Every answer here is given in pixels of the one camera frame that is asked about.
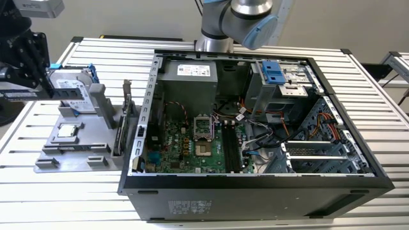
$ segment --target aluminum extrusion table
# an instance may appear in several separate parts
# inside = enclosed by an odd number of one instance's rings
[[[122,103],[122,79],[141,104],[154,49],[192,50],[192,42],[84,38],[58,60],[93,63],[106,96]],[[120,171],[36,174],[32,170],[58,117],[58,102],[29,102],[0,141],[1,229],[409,229],[409,118],[348,52],[266,46],[234,52],[314,58],[396,189],[340,218],[312,220],[154,223],[140,221],[116,194]]]

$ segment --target sticker label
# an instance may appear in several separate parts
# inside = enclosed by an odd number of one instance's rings
[[[177,75],[210,77],[210,66],[178,65]]]
[[[236,117],[237,121],[241,121],[242,118],[244,118],[244,115],[242,115],[242,114],[238,114],[237,117]]]
[[[245,109],[244,107],[241,107],[241,109],[238,110],[238,112],[240,112],[241,114],[244,114],[245,111],[246,111],[246,109]]]
[[[4,95],[6,97],[37,97],[34,92],[6,92]]]
[[[208,214],[212,200],[169,200],[172,214]]]
[[[69,107],[77,110],[80,113],[92,113],[94,112],[94,106],[92,105],[90,98],[86,92],[85,85],[78,80],[57,80],[57,87],[64,88],[78,88],[82,94],[84,100],[64,100],[64,102],[69,105]]]

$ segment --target white wall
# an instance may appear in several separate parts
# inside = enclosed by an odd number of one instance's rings
[[[361,62],[409,52],[409,0],[296,0],[278,45],[348,48]]]

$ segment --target cable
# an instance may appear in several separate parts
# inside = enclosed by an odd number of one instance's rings
[[[0,14],[2,13],[2,10],[4,10],[4,7],[5,7],[6,1],[9,1],[9,0],[2,0],[2,1],[0,2]]]
[[[396,75],[389,79],[389,81],[386,81],[386,83],[382,85],[382,88],[385,87],[385,85],[388,85],[388,83],[389,83],[393,79],[396,79],[397,76],[398,76],[398,74],[396,74]]]
[[[406,99],[406,97],[404,96],[402,99],[397,103],[398,106],[404,103],[405,99]]]
[[[333,119],[333,117],[332,117],[330,114],[328,114],[328,113],[318,113],[318,116],[317,116],[317,125],[316,125],[316,127],[314,127],[313,133],[310,134],[309,138],[312,138],[312,137],[317,134],[317,132],[318,132],[318,129],[320,129],[320,126],[321,126],[320,116],[322,116],[325,120]],[[340,133],[338,133],[336,127],[333,126],[333,124],[328,123],[328,127],[329,127],[329,129],[330,129],[333,138],[334,138],[336,140],[340,140],[340,139],[341,139],[341,136],[340,136]]]
[[[244,105],[244,99],[241,98],[241,100],[240,100],[240,105],[241,105],[241,107],[242,108],[245,108],[245,110],[249,112],[249,113],[252,113],[252,109],[248,109],[246,107],[245,107],[245,105]],[[282,111],[280,111],[280,112],[269,112],[269,111],[266,111],[266,114],[280,114],[281,115],[281,124],[282,124],[282,127],[284,127],[284,129],[285,129],[285,132],[286,132],[286,136],[289,136],[289,132],[288,132],[288,129],[286,129],[286,125],[285,125],[285,122],[284,122],[284,112]]]
[[[178,106],[181,107],[181,109],[184,110],[184,114],[185,114],[185,123],[186,123],[186,126],[188,126],[188,125],[189,125],[189,123],[188,123],[188,113],[186,113],[185,107],[184,107],[178,102],[166,102],[166,103],[165,103],[165,106],[166,106],[168,104],[176,104],[176,105],[178,105]]]
[[[197,6],[197,10],[198,10],[198,13],[200,13],[200,16],[202,16],[202,11],[200,10],[200,6],[198,6],[198,3],[197,3],[197,0],[194,0],[194,3],[196,3],[196,6]]]

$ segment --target metal chassis frame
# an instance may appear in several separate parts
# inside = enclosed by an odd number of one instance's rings
[[[378,161],[374,158],[373,153],[366,146],[365,141],[360,135],[360,132],[353,125],[353,122],[346,114],[344,107],[338,101],[338,98],[334,96],[334,90],[318,68],[316,61],[313,58],[309,57],[282,57],[277,55],[242,55],[242,54],[218,54],[218,53],[201,53],[194,51],[168,51],[168,50],[156,50],[157,55],[153,57],[153,64],[150,68],[149,74],[149,83],[146,87],[146,93],[144,97],[144,103],[141,107],[141,116],[138,120],[138,130],[137,136],[133,142],[133,148],[129,156],[128,168],[124,166],[122,175],[120,180],[118,186],[118,193],[128,194],[129,199],[132,202],[136,202],[136,198],[140,201],[140,196],[145,194],[158,194],[166,192],[168,189],[177,191],[184,191],[185,196],[189,192],[196,191],[197,189],[254,189],[260,191],[260,189],[284,189],[284,188],[293,188],[297,190],[306,189],[305,185],[308,184],[309,188],[320,188],[320,189],[348,189],[354,188],[358,189],[357,191],[365,191],[362,196],[345,204],[341,204],[338,209],[329,214],[325,211],[309,213],[305,218],[333,218],[341,215],[348,210],[352,210],[362,203],[368,202],[373,198],[382,195],[385,192],[390,191],[394,186],[393,183],[386,176],[386,173],[382,170],[382,167]],[[152,106],[152,98],[153,98],[153,91],[154,91],[154,83],[157,78],[157,72],[164,67],[164,63],[168,58],[170,59],[197,59],[206,60],[242,60],[242,61],[257,61],[260,59],[296,59],[304,60],[309,63],[313,67],[314,74],[320,79],[320,83],[325,88],[325,94],[329,97],[333,106],[336,107],[338,114],[344,120],[344,124],[350,131],[350,135],[353,136],[366,158],[368,162],[374,170],[374,174],[377,177],[325,177],[325,176],[313,176],[313,177],[297,177],[289,176],[288,174],[284,175],[274,175],[274,176],[257,176],[257,175],[246,175],[246,174],[225,174],[225,176],[206,176],[206,174],[174,174],[172,176],[165,176],[165,173],[136,173],[132,171],[132,162],[142,152],[144,149],[144,139],[145,133],[148,128],[148,117],[150,112]],[[144,220],[150,221],[165,221],[165,218],[158,217],[144,217]]]

